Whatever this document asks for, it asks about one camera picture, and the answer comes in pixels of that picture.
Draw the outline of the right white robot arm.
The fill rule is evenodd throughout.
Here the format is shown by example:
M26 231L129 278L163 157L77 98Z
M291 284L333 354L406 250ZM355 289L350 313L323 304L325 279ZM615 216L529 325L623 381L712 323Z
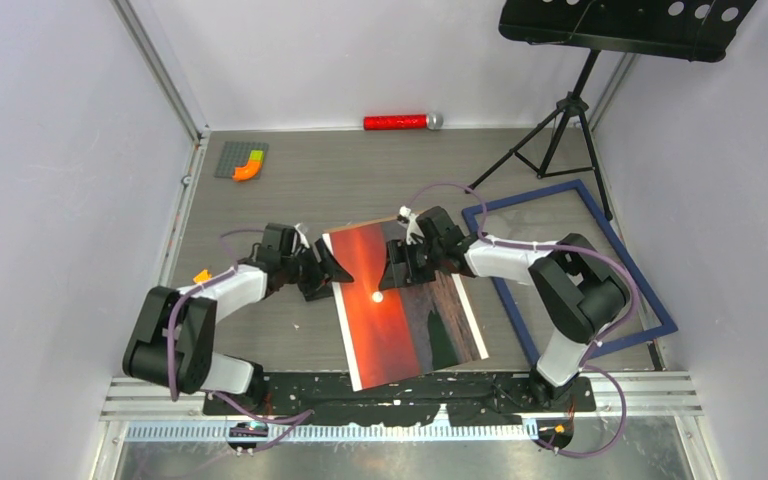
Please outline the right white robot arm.
M628 271L580 234L536 243L467 235L442 207L421 214L403 207L397 220L406 234L386 244L380 291L431 283L441 273L536 288L554 328L529 374L532 400L544 410L556 410L570 398L601 334L639 298Z

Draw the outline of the blue wooden picture frame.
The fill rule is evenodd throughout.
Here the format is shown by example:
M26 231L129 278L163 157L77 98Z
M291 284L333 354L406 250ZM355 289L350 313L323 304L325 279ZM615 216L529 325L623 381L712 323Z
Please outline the blue wooden picture frame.
M484 220L488 212L569 190L578 193L614 248L619 257L617 261L593 250L590 243L579 234L569 234L558 242L547 244L504 239L495 241L497 247L512 246L527 256L533 253L545 255L526 269L526 279L537 289L539 299L544 302L550 320L556 327L553 338L559 340L563 333L571 333L575 340L594 340L596 343L593 347L586 350L585 357L590 359L676 332L678 327L675 322L582 181L573 180L489 203L482 201L463 209L462 216L473 237L480 245L484 245L489 243L489 238L484 235ZM661 325L612 341L605 341L604 336L618 327L618 320L592 330L587 318L589 312L579 310L581 306L591 307L593 313L598 315L605 313L610 306L623 308L630 304L636 308L643 301L652 307Z

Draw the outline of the red sunset photo print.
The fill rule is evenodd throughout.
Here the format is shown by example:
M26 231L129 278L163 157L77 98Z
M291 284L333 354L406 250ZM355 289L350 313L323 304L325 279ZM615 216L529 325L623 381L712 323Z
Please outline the red sunset photo print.
M402 240L394 219L326 231L322 239L349 283L333 286L351 385L361 391L484 360L489 353L459 275L382 290L386 244Z

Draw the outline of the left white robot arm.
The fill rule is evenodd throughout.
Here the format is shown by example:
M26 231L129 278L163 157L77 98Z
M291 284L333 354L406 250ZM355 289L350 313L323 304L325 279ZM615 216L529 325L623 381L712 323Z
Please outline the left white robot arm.
M190 286L155 286L144 299L122 358L123 373L182 394L228 395L240 412L258 412L267 398L262 365L215 351L217 324L286 285L314 301L353 282L325 240L310 242L302 229L269 223L260 240L231 266Z

